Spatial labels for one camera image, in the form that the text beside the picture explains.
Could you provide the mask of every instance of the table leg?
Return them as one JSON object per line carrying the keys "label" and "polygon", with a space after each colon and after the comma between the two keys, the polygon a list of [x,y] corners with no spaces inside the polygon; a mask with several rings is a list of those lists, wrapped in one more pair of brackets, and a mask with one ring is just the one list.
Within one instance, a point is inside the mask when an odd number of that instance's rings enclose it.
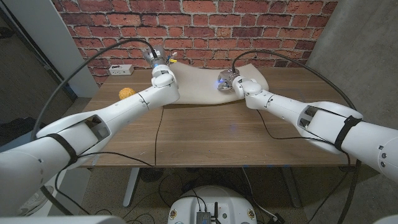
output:
{"label": "table leg", "polygon": [[131,198],[134,194],[134,189],[138,179],[139,168],[132,168],[129,178],[129,183],[127,184],[126,194],[124,195],[123,206],[128,207],[131,203]]}
{"label": "table leg", "polygon": [[292,168],[282,167],[282,175],[284,176],[284,180],[287,186],[287,190],[289,191],[293,207],[301,208],[302,205],[299,197],[299,192],[297,190],[296,182],[294,181]]}

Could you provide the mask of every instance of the red brick wall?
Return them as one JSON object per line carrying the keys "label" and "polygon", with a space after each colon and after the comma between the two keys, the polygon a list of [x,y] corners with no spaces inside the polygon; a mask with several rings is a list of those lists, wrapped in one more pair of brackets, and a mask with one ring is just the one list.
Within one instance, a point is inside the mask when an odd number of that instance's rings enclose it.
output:
{"label": "red brick wall", "polygon": [[[128,37],[178,52],[178,61],[196,67],[226,68],[250,49],[274,50],[303,63],[328,22],[337,0],[186,1],[186,0],[53,0],[84,58]],[[112,64],[136,68],[145,45],[129,43],[92,61],[97,83]],[[238,65],[291,67],[266,54],[247,55]]]}

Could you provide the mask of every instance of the black strap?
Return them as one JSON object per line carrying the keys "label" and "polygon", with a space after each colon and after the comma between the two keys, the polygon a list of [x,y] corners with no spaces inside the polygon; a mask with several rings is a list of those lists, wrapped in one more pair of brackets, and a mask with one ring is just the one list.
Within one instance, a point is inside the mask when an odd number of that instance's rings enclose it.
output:
{"label": "black strap", "polygon": [[344,121],[344,126],[343,128],[340,130],[340,132],[337,135],[336,141],[335,141],[335,147],[336,149],[338,149],[339,151],[343,152],[343,150],[341,149],[341,145],[344,141],[344,139],[346,138],[348,131],[350,131],[350,129],[353,126],[356,126],[359,122],[361,122],[362,119],[358,119],[358,118],[354,118],[353,116],[349,116],[345,121]]}
{"label": "black strap", "polygon": [[77,162],[77,160],[79,158],[76,155],[76,151],[72,148],[72,146],[69,144],[69,142],[66,139],[64,139],[61,135],[53,133],[53,134],[48,134],[45,137],[51,137],[54,140],[56,140],[59,144],[61,144],[61,146],[63,146],[63,148],[69,154],[69,156],[70,156],[69,163],[68,163],[67,166],[65,166],[63,168],[63,170],[66,169],[68,166],[70,166],[70,165],[74,164],[75,162]]}

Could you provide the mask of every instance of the gray wall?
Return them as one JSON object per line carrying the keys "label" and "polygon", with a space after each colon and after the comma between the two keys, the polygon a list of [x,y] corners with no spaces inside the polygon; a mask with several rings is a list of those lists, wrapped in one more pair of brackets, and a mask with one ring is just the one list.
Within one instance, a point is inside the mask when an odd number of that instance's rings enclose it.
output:
{"label": "gray wall", "polygon": [[307,62],[368,122],[398,129],[398,1],[340,0]]}

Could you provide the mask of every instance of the white fabric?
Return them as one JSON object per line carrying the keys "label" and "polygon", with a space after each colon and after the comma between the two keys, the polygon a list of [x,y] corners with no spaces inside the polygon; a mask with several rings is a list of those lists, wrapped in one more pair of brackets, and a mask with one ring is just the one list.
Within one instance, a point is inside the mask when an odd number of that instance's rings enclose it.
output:
{"label": "white fabric", "polygon": [[[179,86],[180,99],[175,104],[216,105],[238,100],[234,90],[219,91],[218,75],[225,69],[195,68],[177,62],[170,66]],[[255,79],[268,90],[264,76],[252,65],[237,68],[240,75]]]}

